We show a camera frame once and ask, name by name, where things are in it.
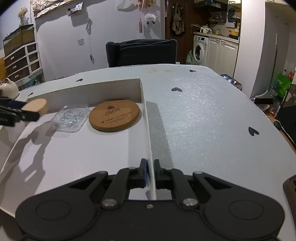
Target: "drawer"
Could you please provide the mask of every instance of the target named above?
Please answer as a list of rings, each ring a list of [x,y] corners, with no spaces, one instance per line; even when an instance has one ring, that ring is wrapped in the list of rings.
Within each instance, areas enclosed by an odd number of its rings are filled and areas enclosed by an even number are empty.
[[[12,54],[11,56],[9,56],[7,59],[4,60],[5,66],[10,65],[11,63],[17,61],[18,59],[20,59],[25,55],[26,55],[25,48],[20,49],[19,51],[15,52],[14,54]]]
[[[32,45],[27,46],[27,50],[28,50],[28,53],[31,53],[31,52],[37,50],[36,44],[32,44]]]
[[[15,62],[13,65],[9,66],[6,69],[7,75],[12,74],[13,72],[16,72],[17,70],[21,69],[22,67],[25,67],[28,65],[27,58],[22,58],[18,62]]]
[[[35,71],[38,68],[40,68],[39,61],[36,62],[36,63],[31,64],[31,70],[32,70],[32,72]]]
[[[20,70],[19,72],[14,73],[13,75],[9,76],[9,79],[13,82],[18,81],[30,74],[29,67]]]
[[[30,63],[33,62],[34,60],[38,59],[38,54],[37,53],[33,53],[31,55],[29,55],[29,61]]]

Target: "green plastic bag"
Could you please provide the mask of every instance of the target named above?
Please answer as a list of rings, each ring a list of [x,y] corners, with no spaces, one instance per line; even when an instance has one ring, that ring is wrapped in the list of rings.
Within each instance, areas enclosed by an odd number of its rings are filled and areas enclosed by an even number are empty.
[[[287,76],[280,73],[275,84],[275,89],[279,97],[282,99],[285,97],[286,91],[289,89],[290,85],[291,80]]]
[[[187,54],[186,64],[192,64],[192,50]]]

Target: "sheep plush toy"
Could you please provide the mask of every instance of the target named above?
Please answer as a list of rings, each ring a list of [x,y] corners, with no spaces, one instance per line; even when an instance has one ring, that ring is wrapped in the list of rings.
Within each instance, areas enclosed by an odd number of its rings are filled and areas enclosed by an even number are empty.
[[[152,13],[148,13],[145,15],[145,20],[146,20],[147,24],[149,24],[149,22],[152,22],[153,24],[155,24],[156,16]]]

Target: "vase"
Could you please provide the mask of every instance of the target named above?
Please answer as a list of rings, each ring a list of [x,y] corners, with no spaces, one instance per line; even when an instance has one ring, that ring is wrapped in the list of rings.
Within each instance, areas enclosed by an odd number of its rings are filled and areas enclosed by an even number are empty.
[[[19,25],[19,27],[20,26],[23,26],[25,23],[24,23],[24,21],[25,21],[25,15],[21,15],[20,17],[20,25]]]

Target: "kitchen counter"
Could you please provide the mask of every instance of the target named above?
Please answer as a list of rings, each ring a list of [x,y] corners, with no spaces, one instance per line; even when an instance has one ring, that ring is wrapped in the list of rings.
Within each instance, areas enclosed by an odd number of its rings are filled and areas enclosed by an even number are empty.
[[[225,36],[222,36],[222,35],[216,35],[216,34],[204,34],[204,33],[199,33],[199,32],[193,32],[193,34],[200,35],[200,36],[206,36],[206,37],[217,38],[217,39],[222,39],[222,40],[226,40],[226,41],[233,42],[233,43],[237,43],[237,44],[239,43],[239,40],[231,39],[231,38],[229,38],[229,37],[225,37]]]

